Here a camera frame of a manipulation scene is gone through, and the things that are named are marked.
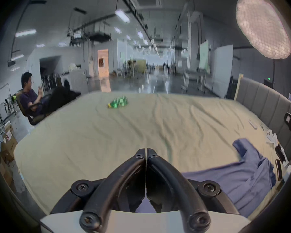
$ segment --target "round light panel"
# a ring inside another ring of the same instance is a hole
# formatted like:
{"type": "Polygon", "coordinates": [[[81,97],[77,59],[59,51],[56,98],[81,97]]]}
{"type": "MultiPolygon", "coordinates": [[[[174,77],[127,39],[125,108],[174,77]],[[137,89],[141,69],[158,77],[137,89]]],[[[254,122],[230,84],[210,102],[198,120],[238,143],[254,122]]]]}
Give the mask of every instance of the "round light panel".
{"type": "Polygon", "coordinates": [[[238,0],[236,19],[241,31],[261,54],[285,59],[291,42],[274,8],[264,0],[238,0]]]}

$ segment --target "beige bed sheet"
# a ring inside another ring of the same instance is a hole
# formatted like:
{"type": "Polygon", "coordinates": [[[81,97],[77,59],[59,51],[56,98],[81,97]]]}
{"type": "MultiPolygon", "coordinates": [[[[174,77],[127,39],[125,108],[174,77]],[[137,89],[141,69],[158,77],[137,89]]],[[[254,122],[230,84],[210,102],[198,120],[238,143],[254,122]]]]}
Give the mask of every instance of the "beige bed sheet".
{"type": "MultiPolygon", "coordinates": [[[[153,148],[180,172],[190,172],[239,161],[232,143],[245,137],[275,166],[275,150],[266,143],[260,124],[256,115],[233,100],[97,92],[40,122],[19,142],[14,155],[27,189],[49,214],[74,181],[105,178],[140,148],[153,148]],[[123,95],[128,106],[107,108],[123,95]]],[[[249,219],[265,207],[278,184],[249,219]]]]}

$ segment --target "whiteboard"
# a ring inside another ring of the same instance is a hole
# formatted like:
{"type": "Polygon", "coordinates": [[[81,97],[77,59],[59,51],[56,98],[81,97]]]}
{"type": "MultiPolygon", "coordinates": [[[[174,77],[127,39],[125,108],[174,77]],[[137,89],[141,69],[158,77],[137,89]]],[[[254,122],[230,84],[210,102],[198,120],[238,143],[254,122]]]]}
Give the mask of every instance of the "whiteboard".
{"type": "Polygon", "coordinates": [[[209,45],[208,41],[205,41],[200,45],[199,48],[199,68],[207,70],[208,68],[208,52],[209,52],[209,45]]]}
{"type": "Polygon", "coordinates": [[[233,64],[233,45],[214,50],[214,79],[212,91],[221,98],[227,94],[233,64]]]}

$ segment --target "orange door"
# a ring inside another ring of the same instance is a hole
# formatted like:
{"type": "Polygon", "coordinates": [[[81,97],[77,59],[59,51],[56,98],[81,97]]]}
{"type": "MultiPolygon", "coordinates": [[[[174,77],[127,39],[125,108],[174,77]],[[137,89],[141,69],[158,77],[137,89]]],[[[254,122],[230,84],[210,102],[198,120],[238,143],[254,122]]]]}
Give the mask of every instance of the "orange door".
{"type": "Polygon", "coordinates": [[[98,50],[98,75],[100,78],[109,77],[108,49],[98,50]]]}

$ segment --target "upholstered headboard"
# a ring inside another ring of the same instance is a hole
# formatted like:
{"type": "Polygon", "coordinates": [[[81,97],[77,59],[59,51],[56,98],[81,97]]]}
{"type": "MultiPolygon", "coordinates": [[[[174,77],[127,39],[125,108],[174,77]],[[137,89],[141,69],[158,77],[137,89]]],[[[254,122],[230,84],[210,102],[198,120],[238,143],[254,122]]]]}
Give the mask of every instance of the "upholstered headboard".
{"type": "Polygon", "coordinates": [[[283,146],[288,160],[291,159],[291,132],[284,123],[285,113],[291,113],[291,102],[272,88],[239,76],[234,100],[256,114],[283,146]]]}

